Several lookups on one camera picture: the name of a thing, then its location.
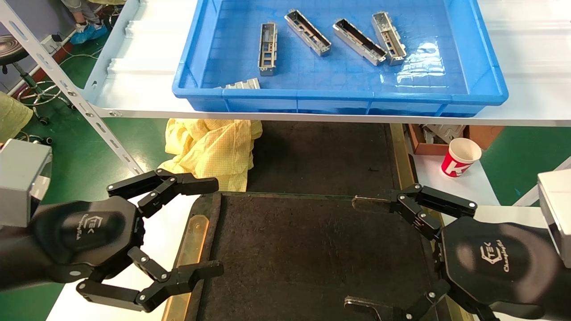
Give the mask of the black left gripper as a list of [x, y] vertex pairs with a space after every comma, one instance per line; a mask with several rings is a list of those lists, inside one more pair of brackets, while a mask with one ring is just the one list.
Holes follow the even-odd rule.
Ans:
[[[77, 291], [87, 301], [150, 313], [169, 297], [191, 293], [201, 280], [222, 276], [224, 267], [214, 260], [166, 271], [138, 248], [145, 233], [142, 217], [150, 218], [178, 195], [217, 191], [215, 177], [158, 169], [108, 185], [106, 200], [41, 205], [27, 227], [1, 228], [1, 290], [86, 278]], [[137, 206], [127, 201], [143, 194]], [[102, 282], [131, 261], [153, 279], [148, 287], [137, 291]]]

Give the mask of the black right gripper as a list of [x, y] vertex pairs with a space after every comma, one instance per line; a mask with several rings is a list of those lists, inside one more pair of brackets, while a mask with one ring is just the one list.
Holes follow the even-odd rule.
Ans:
[[[451, 299], [472, 314], [490, 308], [520, 319], [570, 319], [570, 269], [546, 228], [477, 221], [472, 218], [477, 203], [420, 184], [384, 190], [381, 198], [355, 196], [352, 206], [363, 213], [388, 210], [427, 240], [440, 240], [445, 280], [436, 282], [408, 308], [347, 296], [345, 309], [369, 314], [377, 321], [419, 321], [449, 292]], [[459, 219], [442, 229], [428, 210]]]

